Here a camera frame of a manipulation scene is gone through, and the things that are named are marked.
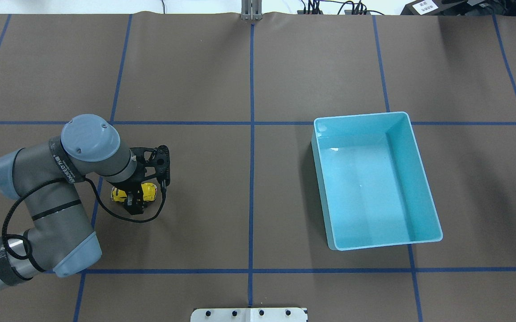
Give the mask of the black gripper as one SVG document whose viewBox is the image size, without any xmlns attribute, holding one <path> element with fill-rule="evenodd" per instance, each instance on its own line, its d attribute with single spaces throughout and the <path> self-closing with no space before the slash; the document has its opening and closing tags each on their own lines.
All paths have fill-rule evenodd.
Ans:
<svg viewBox="0 0 516 322">
<path fill-rule="evenodd" d="M 142 191 L 142 183 L 146 181 L 145 166 L 137 166 L 133 173 L 123 171 L 117 175 L 106 177 L 106 180 L 114 187 L 125 191 L 127 197 L 124 209 L 132 216 L 144 213 L 145 200 Z"/>
</svg>

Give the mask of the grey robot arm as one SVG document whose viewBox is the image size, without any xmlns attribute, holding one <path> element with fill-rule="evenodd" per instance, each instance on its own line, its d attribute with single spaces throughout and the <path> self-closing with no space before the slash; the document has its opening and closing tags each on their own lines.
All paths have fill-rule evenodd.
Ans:
<svg viewBox="0 0 516 322">
<path fill-rule="evenodd" d="M 58 136 L 0 157 L 0 192 L 13 200 L 0 231 L 0 291 L 40 273 L 70 277 L 102 256 L 76 184 L 97 174 L 127 193 L 138 215 L 146 149 L 131 148 L 104 118 L 81 114 Z"/>
</svg>

